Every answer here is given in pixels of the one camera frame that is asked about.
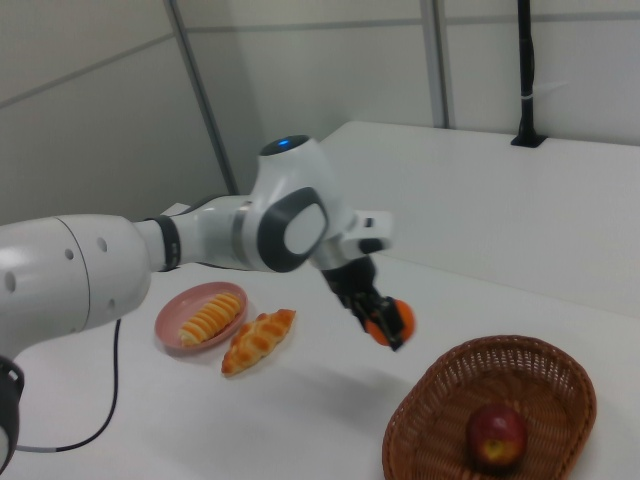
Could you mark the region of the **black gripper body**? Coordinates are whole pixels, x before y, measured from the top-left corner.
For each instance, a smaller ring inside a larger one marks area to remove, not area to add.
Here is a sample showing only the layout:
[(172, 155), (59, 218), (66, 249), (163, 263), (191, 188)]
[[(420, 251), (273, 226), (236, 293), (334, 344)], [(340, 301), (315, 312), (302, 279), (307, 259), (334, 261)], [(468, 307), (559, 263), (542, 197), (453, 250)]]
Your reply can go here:
[(380, 297), (374, 287), (376, 267), (370, 256), (351, 260), (338, 268), (323, 270), (322, 275), (343, 306), (363, 304)]

